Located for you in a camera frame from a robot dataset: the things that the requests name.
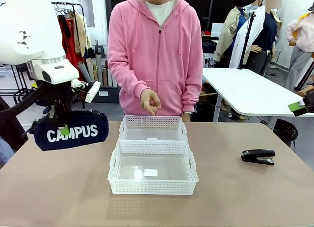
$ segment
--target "white sticker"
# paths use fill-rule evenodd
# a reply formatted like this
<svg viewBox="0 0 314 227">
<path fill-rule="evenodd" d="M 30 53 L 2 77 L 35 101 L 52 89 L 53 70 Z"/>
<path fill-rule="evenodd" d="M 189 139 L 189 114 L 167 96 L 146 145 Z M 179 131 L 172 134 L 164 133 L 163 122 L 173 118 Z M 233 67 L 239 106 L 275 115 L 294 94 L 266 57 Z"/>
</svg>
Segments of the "white sticker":
<svg viewBox="0 0 314 227">
<path fill-rule="evenodd" d="M 145 177 L 157 177 L 158 176 L 158 170 L 144 169 L 144 176 Z"/>
<path fill-rule="evenodd" d="M 108 91 L 99 91 L 99 96 L 109 96 Z"/>
</svg>

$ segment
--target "stapler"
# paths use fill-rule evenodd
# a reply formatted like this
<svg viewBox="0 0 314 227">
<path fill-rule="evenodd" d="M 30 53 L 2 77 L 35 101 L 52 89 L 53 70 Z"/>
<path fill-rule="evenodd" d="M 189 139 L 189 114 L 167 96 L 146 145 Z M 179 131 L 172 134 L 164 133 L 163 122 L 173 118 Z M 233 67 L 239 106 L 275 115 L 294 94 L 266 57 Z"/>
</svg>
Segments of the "stapler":
<svg viewBox="0 0 314 227">
<path fill-rule="evenodd" d="M 275 163 L 272 157 L 275 157 L 276 153 L 274 150 L 246 150 L 242 152 L 243 162 L 260 163 L 265 165 L 274 166 Z"/>
</svg>

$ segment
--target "mannequin hand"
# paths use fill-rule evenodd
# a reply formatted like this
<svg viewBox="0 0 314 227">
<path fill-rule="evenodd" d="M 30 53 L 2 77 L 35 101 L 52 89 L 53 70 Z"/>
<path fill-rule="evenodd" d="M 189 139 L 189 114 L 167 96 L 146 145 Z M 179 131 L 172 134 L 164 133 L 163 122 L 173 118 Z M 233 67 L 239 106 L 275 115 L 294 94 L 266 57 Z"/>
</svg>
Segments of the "mannequin hand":
<svg viewBox="0 0 314 227">
<path fill-rule="evenodd" d="M 262 49 L 258 45 L 253 45 L 251 47 L 251 52 L 260 53 L 261 51 L 262 51 Z"/>
<path fill-rule="evenodd" d="M 295 37 L 290 40 L 291 44 L 294 44 L 294 45 L 296 44 L 296 41 L 297 39 Z"/>
<path fill-rule="evenodd" d="M 150 115 L 155 116 L 157 110 L 161 108 L 160 99 L 155 91 L 146 89 L 141 94 L 141 105 Z"/>
<path fill-rule="evenodd" d="M 190 123 L 191 122 L 191 114 L 183 113 L 182 121 L 184 123 Z"/>
</svg>

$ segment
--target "tabletop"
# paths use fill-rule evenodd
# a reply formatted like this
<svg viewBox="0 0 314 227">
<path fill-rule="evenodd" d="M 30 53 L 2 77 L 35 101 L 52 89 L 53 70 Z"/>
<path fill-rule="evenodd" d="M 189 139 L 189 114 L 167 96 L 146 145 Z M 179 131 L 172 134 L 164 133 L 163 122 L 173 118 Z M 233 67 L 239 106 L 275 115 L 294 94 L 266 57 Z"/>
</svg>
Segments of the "tabletop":
<svg viewBox="0 0 314 227">
<path fill-rule="evenodd" d="M 248 69 L 204 68 L 203 76 L 237 113 L 246 116 L 294 117 L 288 105 L 302 100 Z"/>
<path fill-rule="evenodd" d="M 0 170 L 0 225 L 278 227 L 314 223 L 314 172 L 261 124 L 186 124 L 199 182 L 192 196 L 113 195 L 119 122 L 103 143 L 42 152 L 30 139 Z M 274 149 L 275 166 L 242 162 Z"/>
</svg>

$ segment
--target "navy blue pouch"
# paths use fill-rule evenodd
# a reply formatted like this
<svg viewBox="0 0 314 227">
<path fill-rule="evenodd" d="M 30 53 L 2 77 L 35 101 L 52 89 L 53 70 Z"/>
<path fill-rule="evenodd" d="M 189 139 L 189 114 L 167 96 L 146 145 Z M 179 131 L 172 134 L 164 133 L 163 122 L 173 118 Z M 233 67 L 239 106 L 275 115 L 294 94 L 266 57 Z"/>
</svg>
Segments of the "navy blue pouch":
<svg viewBox="0 0 314 227">
<path fill-rule="evenodd" d="M 107 116 L 96 110 L 64 112 L 60 115 L 66 122 L 70 134 L 61 131 L 46 116 L 40 119 L 31 131 L 35 142 L 42 151 L 63 150 L 106 140 L 109 133 Z"/>
</svg>

